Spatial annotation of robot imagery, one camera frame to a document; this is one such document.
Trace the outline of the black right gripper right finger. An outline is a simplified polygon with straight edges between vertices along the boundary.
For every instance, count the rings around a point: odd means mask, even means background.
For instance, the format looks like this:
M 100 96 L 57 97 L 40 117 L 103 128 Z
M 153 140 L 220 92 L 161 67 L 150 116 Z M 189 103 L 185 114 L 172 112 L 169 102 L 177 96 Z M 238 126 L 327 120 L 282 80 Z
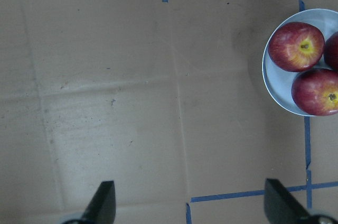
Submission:
M 311 214 L 278 179 L 265 180 L 264 213 L 272 224 L 337 223 L 331 216 Z

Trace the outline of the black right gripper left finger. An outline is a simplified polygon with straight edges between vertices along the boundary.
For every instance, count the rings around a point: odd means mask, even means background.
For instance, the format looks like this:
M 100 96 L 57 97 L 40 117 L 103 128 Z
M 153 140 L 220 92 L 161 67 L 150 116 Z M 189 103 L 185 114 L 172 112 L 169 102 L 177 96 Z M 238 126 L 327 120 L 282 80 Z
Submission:
M 103 181 L 93 195 L 83 214 L 62 223 L 113 224 L 116 217 L 114 181 Z

